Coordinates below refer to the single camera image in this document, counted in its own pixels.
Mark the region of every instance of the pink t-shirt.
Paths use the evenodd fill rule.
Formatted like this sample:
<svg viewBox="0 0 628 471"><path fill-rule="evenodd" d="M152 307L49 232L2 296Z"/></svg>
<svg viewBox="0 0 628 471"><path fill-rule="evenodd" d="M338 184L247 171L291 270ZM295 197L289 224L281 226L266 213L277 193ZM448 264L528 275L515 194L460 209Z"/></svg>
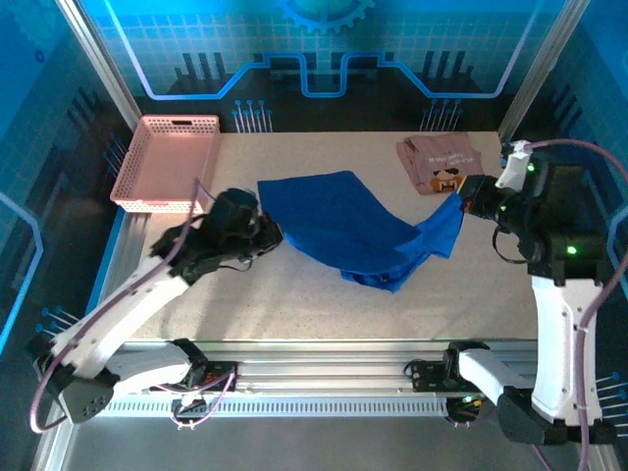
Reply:
<svg viewBox="0 0 628 471"><path fill-rule="evenodd" d="M420 194L456 191L465 177L484 174L481 154L466 132L413 135L399 142L396 152Z"/></svg>

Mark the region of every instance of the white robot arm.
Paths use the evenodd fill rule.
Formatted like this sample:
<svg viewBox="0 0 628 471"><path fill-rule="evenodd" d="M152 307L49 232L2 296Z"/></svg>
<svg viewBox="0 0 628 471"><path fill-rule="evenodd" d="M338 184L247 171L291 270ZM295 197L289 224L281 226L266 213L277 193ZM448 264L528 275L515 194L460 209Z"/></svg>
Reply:
<svg viewBox="0 0 628 471"><path fill-rule="evenodd" d="M222 369L235 368L233 362L209 362L185 339L150 351L117 353L142 324L200 277L229 260L250 266L254 258L274 249L283 239L279 227L259 213L255 196L239 189L221 193L210 213L196 220L201 221L198 229L190 229L182 248L161 272L157 270L164 265L183 226L167 230L125 283L91 313L52 340L38 336L26 347L41 376L50 373L53 360L59 363L46 389L73 423L96 415L114 395L159 385L183 389L203 386L209 378L221 376ZM153 272L154 276L138 284ZM102 310L126 292L111 308ZM92 324L78 336L87 323Z"/></svg>
<svg viewBox="0 0 628 471"><path fill-rule="evenodd" d="M512 440L535 445L579 442L576 336L585 310L602 291L604 245L598 234L584 231L575 220L571 194L580 188L584 169L548 155L531 160L526 144L514 143L499 179L470 177L459 194L467 213L497 223L495 237L519 237L521 263L527 264L537 301L536 382L529 384L483 347L459 351L457 374L497 406L501 428ZM607 443L614 433L602 422L595 341L594 316L584 345L587 421L592 443Z"/></svg>

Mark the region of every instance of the pink plastic basket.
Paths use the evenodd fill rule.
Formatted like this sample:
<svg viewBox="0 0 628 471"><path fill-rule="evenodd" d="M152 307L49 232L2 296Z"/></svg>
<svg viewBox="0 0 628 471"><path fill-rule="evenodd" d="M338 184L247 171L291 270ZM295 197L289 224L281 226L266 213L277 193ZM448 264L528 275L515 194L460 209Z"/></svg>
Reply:
<svg viewBox="0 0 628 471"><path fill-rule="evenodd" d="M111 200L130 213L187 213L194 179L209 189L216 169L217 116L143 116ZM199 194L194 213L209 209Z"/></svg>

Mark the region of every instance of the work table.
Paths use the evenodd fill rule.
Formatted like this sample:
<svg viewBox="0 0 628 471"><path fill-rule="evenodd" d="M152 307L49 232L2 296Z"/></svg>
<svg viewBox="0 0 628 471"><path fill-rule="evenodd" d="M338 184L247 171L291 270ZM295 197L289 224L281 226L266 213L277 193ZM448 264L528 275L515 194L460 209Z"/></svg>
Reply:
<svg viewBox="0 0 628 471"><path fill-rule="evenodd" d="M487 174L498 175L494 132L470 132ZM257 182L352 171L398 218L415 225L446 195L421 196L395 152L411 132L224 134L211 191L257 191ZM153 215L144 253L184 215ZM491 246L495 223L465 217L451 258L431 257L397 293L340 277L287 242L246 273L206 275L136 334L136 339L534 339L534 295L525 267ZM499 248L516 257L514 240Z"/></svg>

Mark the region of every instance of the blue cloth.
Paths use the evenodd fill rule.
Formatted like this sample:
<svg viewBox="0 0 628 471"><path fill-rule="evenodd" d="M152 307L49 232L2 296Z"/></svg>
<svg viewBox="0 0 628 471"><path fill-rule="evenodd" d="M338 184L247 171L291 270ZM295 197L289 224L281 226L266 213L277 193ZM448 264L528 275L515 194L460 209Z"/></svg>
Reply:
<svg viewBox="0 0 628 471"><path fill-rule="evenodd" d="M258 190L262 210L292 246L346 280L392 292L430 255L448 258L462 224L457 193L410 226L348 171L259 182Z"/></svg>

